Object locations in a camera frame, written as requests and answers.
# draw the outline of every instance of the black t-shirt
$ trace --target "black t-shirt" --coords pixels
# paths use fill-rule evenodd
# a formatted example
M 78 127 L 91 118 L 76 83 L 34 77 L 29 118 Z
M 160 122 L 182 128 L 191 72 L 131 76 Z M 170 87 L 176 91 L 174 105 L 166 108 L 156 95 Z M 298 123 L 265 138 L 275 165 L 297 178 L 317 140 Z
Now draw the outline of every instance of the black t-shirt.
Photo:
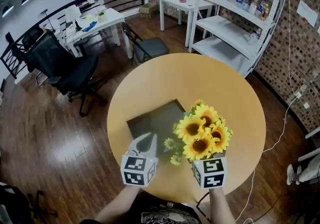
M 201 224 L 196 212 L 181 203 L 168 202 L 150 195 L 140 193 L 133 202 L 129 212 L 121 223 L 127 224 Z M 86 219 L 81 224 L 100 224 Z

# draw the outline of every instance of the paper sign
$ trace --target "paper sign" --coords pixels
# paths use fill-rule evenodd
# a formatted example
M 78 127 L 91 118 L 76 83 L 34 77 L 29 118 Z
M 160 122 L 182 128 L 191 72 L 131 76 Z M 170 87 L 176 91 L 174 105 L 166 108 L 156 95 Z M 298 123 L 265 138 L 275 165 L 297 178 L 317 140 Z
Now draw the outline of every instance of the paper sign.
M 313 11 L 311 8 L 309 8 L 309 6 L 305 2 L 300 0 L 299 6 L 296 12 L 300 16 L 302 16 L 304 19 L 306 19 L 309 22 L 309 24 L 315 27 L 318 14 L 315 11 Z

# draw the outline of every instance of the cardboard box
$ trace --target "cardboard box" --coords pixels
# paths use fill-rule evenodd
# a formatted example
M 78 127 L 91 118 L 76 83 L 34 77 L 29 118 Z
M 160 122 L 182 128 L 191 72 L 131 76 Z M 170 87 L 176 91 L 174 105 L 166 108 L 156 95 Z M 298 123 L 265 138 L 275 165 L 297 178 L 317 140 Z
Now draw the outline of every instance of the cardboard box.
M 147 3 L 139 8 L 141 18 L 151 18 L 156 12 L 158 12 L 157 3 Z

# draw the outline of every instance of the dark tray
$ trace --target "dark tray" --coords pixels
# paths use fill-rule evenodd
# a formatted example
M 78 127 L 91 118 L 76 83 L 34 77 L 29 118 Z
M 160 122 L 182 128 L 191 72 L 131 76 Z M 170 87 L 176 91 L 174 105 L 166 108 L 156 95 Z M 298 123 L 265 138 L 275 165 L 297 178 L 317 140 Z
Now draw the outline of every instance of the dark tray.
M 143 134 L 152 132 L 157 134 L 157 155 L 163 153 L 167 138 L 176 138 L 173 133 L 173 124 L 184 118 L 184 108 L 177 99 L 168 102 L 148 113 L 127 121 L 134 139 Z

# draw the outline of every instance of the person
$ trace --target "person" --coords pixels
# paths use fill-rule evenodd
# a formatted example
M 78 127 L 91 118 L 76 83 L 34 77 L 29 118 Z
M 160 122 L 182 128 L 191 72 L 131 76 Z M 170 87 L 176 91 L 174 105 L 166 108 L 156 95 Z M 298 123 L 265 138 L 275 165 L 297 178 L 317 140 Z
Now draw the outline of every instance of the person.
M 320 179 L 320 154 L 316 155 L 303 171 L 301 165 L 299 165 L 295 173 L 292 164 L 289 164 L 286 170 L 286 183 L 288 185 L 291 185 L 293 182 L 295 182 L 296 185 L 299 185 L 300 182 L 305 182 L 314 178 Z
M 144 191 L 139 193 L 139 190 L 138 186 L 127 185 L 111 203 L 102 209 L 95 220 L 85 219 L 81 224 L 201 223 L 191 207 L 162 200 Z M 210 189 L 209 196 L 211 223 L 235 224 L 223 190 L 221 188 Z

